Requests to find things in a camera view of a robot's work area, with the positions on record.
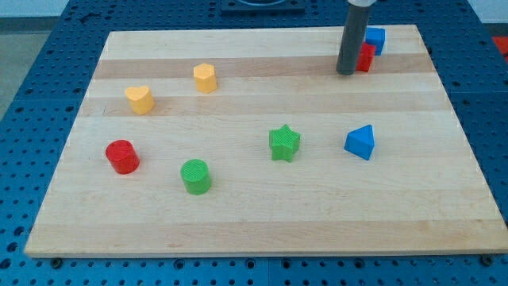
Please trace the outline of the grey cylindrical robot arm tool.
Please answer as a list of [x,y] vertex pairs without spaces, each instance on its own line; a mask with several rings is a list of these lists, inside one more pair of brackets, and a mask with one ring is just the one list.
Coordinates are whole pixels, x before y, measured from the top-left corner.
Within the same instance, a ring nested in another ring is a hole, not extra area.
[[340,75],[352,75],[356,71],[371,9],[375,3],[376,0],[348,0],[348,12],[336,65]]

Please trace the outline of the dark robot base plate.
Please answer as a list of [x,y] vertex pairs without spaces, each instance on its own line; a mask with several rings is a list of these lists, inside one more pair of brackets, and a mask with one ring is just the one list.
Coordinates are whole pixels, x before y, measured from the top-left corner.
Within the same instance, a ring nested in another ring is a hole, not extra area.
[[306,0],[220,0],[222,14],[280,13],[305,11]]

